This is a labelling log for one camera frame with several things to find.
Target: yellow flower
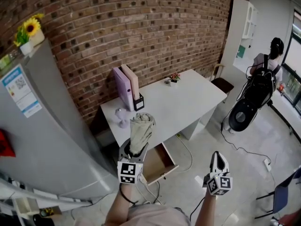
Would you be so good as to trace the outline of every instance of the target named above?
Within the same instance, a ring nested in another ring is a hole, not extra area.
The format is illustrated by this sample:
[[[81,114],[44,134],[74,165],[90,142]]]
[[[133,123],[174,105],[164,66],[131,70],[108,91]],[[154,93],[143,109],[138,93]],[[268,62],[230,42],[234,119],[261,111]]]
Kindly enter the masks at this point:
[[[35,18],[28,19],[27,21],[24,22],[23,26],[24,26],[24,28],[27,31],[27,33],[28,33],[29,36],[35,35],[35,33],[37,32],[37,30],[39,28],[41,28],[40,23]]]
[[[21,45],[20,42],[16,42],[16,41],[14,41],[14,44],[15,44],[17,47],[19,47],[19,46]]]
[[[35,18],[35,19],[41,19],[44,17],[44,14],[42,13],[37,13],[36,15],[33,15],[32,18]]]

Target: gray refrigerator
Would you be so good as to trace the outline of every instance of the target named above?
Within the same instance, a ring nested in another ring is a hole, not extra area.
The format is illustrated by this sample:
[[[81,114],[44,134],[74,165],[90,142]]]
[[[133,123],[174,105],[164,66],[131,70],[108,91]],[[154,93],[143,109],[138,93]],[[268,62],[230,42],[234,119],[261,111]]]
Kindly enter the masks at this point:
[[[118,186],[114,168],[82,120],[48,40],[0,74],[0,129],[16,157],[0,171],[38,190],[87,199]]]

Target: potted plant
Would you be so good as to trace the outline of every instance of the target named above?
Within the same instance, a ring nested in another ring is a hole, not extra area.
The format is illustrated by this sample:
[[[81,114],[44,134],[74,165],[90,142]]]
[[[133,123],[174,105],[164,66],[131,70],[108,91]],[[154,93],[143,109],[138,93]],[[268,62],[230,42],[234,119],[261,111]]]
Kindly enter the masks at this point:
[[[180,80],[180,74],[178,73],[173,73],[170,77],[169,77],[169,80],[170,80],[170,86],[171,87],[176,87],[177,84],[178,84],[178,81]]]
[[[17,47],[20,47],[20,50],[24,55],[29,54],[33,50],[32,43],[29,41],[29,35],[23,25],[19,26],[17,29],[14,44]]]
[[[26,31],[29,34],[29,40],[32,42],[33,46],[36,46],[42,43],[45,39],[43,31],[41,30],[41,19],[44,17],[44,14],[38,13],[33,15],[28,19],[26,23]]]

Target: desk drawer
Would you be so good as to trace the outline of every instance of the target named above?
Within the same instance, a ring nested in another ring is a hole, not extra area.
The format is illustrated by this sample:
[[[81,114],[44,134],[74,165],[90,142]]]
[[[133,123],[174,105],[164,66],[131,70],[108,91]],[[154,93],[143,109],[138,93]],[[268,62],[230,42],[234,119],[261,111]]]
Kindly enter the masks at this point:
[[[147,184],[151,185],[178,167],[164,143],[161,143],[147,151],[143,162],[143,176]]]

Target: blue chair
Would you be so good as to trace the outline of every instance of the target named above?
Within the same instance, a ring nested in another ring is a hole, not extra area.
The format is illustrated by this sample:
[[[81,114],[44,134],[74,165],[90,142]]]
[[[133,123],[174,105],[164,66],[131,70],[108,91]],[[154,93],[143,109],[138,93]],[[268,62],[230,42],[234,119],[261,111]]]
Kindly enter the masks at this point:
[[[263,218],[265,216],[278,213],[280,210],[282,210],[286,205],[288,201],[288,186],[290,185],[291,181],[293,179],[299,179],[301,177],[301,168],[296,170],[290,177],[288,177],[286,180],[284,180],[282,183],[280,183],[276,188],[275,191],[269,193],[268,195],[256,198],[256,200],[269,197],[274,195],[274,203],[273,203],[273,209],[268,211],[267,214],[256,217],[257,218]]]

